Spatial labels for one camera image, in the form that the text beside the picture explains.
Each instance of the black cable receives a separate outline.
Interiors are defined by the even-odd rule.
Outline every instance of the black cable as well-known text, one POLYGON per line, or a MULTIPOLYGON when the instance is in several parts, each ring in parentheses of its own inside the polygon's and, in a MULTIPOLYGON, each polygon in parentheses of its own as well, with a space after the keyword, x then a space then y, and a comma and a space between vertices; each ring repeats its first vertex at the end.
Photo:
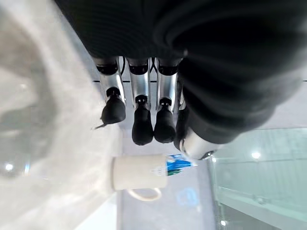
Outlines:
POLYGON ((124 56, 122 57, 123 57, 123 68, 121 69, 121 72, 120 72, 121 75, 123 75, 124 70, 125 70, 125 65, 126 65, 126 59, 124 58, 124 56))

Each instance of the robotic hand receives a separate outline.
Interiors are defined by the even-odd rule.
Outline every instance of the robotic hand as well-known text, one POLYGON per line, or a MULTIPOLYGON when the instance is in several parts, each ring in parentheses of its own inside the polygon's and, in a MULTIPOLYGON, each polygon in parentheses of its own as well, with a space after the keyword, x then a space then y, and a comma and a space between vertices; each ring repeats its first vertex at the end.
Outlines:
MULTIPOLYGON (((146 90, 134 94, 134 140, 139 144, 149 143, 154 135, 162 143, 174 140, 190 157, 206 159, 266 122, 302 82, 300 70, 307 62, 306 0, 55 1, 94 58, 129 57, 131 78, 142 79, 144 85, 148 58, 158 58, 153 132, 149 94, 146 90), (134 59, 145 60, 144 71, 136 71, 140 63, 134 59), (170 89, 176 87, 176 77, 181 99, 175 132, 170 89), (142 129, 149 135, 139 142, 135 137, 142 129)), ((111 63, 112 71, 105 71, 103 62, 96 63, 101 82, 107 85, 106 97, 117 102, 108 106, 108 101, 103 112, 102 119, 110 124, 125 117, 118 67, 111 63)))

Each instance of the glass railing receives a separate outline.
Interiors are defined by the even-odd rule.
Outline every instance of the glass railing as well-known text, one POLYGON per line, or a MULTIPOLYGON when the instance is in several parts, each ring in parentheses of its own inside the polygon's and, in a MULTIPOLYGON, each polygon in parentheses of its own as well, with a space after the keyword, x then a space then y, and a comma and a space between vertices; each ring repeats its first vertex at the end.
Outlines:
POLYGON ((216 152, 209 168, 220 228, 242 227, 247 215, 268 230, 307 229, 307 128, 245 133, 216 152))

